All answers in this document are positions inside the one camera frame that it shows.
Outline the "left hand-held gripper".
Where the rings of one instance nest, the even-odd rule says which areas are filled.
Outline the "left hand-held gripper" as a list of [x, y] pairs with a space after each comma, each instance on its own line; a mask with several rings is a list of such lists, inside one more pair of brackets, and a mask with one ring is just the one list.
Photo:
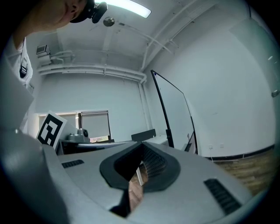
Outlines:
[[51, 146], [57, 155], [98, 151], [129, 143], [114, 140], [91, 143], [87, 130], [77, 129], [52, 111], [44, 118], [36, 138], [40, 143]]

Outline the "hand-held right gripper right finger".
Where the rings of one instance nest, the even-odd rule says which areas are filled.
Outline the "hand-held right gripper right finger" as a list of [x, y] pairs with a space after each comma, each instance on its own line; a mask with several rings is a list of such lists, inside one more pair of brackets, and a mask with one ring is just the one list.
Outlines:
[[145, 142], [175, 158], [177, 179], [165, 190], [145, 192], [127, 220], [138, 224], [234, 224], [252, 199], [235, 177], [210, 160], [165, 145]]

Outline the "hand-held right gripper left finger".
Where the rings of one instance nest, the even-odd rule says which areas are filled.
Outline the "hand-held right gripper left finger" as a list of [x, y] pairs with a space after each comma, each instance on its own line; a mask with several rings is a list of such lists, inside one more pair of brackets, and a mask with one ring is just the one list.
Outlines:
[[111, 212], [131, 212], [144, 199], [142, 144], [58, 156], [66, 173], [90, 199]]

